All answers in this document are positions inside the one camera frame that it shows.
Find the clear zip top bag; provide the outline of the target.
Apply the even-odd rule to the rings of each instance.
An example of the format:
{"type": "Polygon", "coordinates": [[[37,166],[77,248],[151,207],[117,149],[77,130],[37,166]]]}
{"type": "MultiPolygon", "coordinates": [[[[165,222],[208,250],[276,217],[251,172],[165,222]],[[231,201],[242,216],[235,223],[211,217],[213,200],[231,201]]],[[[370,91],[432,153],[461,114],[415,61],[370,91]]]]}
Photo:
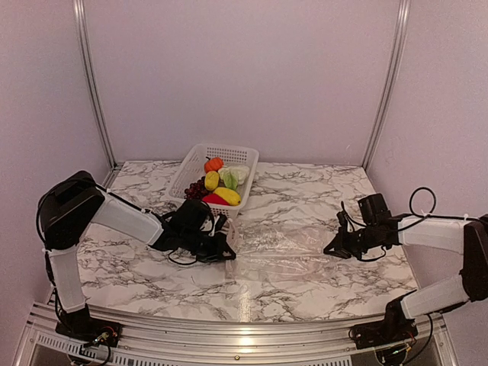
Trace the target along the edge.
{"type": "Polygon", "coordinates": [[[234,260],[225,263],[225,278],[234,281],[319,281],[340,259],[325,255],[333,239],[324,226],[273,224],[239,229],[232,244],[234,260]]]}

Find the fake red pepper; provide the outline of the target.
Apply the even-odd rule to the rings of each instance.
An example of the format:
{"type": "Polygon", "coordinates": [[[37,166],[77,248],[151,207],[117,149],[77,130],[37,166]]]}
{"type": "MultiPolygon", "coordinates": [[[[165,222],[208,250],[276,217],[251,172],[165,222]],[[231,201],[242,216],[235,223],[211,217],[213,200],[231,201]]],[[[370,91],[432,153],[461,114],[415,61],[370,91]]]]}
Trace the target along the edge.
{"type": "Polygon", "coordinates": [[[229,203],[226,200],[224,200],[218,194],[214,194],[214,193],[204,196],[202,198],[202,201],[207,203],[207,204],[218,204],[218,205],[224,205],[224,206],[229,205],[229,203]]]}

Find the fake purple grapes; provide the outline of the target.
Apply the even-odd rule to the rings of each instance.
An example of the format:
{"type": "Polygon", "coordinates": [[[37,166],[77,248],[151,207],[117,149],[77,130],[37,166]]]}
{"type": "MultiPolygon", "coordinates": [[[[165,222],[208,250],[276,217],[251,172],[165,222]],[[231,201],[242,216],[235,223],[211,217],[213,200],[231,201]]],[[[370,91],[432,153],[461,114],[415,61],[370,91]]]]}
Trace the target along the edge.
{"type": "Polygon", "coordinates": [[[205,177],[202,176],[197,181],[190,183],[189,187],[185,189],[184,193],[185,199],[187,200],[201,201],[209,194],[209,191],[205,187],[205,177]]]}

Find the fake white cauliflower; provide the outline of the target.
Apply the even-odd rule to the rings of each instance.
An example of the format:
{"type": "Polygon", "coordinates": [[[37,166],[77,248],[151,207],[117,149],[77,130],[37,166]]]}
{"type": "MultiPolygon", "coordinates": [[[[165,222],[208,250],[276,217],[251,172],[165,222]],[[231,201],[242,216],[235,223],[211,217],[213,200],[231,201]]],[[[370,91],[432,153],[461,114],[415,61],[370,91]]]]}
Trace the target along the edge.
{"type": "Polygon", "coordinates": [[[243,185],[250,173],[250,167],[246,165],[224,166],[218,171],[220,180],[228,189],[236,191],[240,185],[243,185]]]}

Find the fake orange tomato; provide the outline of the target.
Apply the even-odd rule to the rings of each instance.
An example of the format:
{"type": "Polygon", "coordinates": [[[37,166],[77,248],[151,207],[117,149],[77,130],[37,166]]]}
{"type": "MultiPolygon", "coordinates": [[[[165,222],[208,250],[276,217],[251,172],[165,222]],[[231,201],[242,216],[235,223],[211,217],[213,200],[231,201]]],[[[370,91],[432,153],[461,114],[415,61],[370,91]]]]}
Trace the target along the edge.
{"type": "Polygon", "coordinates": [[[224,161],[220,157],[207,157],[207,161],[204,164],[205,173],[218,172],[224,166],[224,161]]]}

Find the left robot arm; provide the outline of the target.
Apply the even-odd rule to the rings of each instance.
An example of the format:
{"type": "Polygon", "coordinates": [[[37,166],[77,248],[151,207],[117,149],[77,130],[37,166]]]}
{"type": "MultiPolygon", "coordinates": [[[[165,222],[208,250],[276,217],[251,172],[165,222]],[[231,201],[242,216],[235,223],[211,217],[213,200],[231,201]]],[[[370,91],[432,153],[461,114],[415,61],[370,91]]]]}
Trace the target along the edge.
{"type": "Polygon", "coordinates": [[[56,296],[59,323],[80,339],[96,333],[79,273],[79,247],[93,229],[103,228],[159,252],[188,252],[197,263],[236,259],[224,227],[231,220],[209,204],[190,199],[160,215],[100,186],[86,171],[76,172],[37,203],[37,235],[56,296]]]}

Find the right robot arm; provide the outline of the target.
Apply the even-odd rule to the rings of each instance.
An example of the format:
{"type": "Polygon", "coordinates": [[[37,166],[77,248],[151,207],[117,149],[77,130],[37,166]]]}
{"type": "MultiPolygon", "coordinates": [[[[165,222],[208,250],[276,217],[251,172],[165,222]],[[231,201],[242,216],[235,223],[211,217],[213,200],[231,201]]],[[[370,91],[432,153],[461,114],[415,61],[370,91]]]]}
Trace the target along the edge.
{"type": "Polygon", "coordinates": [[[392,342],[418,316],[450,310],[467,302],[487,299],[487,218],[442,216],[410,211],[391,214],[382,194],[358,201],[361,222],[354,221],[345,209],[337,218],[339,229],[324,248],[325,255],[356,258],[363,262],[369,250],[383,252],[394,246],[425,246],[462,255],[458,274],[388,303],[377,334],[392,342]]]}

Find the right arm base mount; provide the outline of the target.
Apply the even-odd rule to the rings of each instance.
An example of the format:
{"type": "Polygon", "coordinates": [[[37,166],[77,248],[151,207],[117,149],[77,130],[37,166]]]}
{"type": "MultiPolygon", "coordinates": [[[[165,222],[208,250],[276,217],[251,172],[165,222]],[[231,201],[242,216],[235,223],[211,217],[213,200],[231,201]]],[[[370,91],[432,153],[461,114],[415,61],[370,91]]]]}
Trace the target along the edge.
{"type": "Polygon", "coordinates": [[[418,330],[414,319],[407,319],[401,307],[402,297],[390,301],[385,307],[384,318],[379,321],[354,325],[348,337],[357,349],[388,345],[413,340],[418,330]]]}

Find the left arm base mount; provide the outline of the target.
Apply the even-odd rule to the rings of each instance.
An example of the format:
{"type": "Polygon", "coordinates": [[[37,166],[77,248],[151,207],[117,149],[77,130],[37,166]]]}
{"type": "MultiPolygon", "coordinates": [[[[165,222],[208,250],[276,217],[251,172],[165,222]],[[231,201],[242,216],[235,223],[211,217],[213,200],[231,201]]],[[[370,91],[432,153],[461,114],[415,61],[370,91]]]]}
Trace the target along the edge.
{"type": "Polygon", "coordinates": [[[104,343],[110,347],[117,346],[122,325],[115,321],[92,317],[87,305],[80,310],[67,313],[59,303],[55,303],[55,313],[58,319],[58,334],[84,341],[92,346],[96,339],[106,333],[108,336],[104,343]]]}

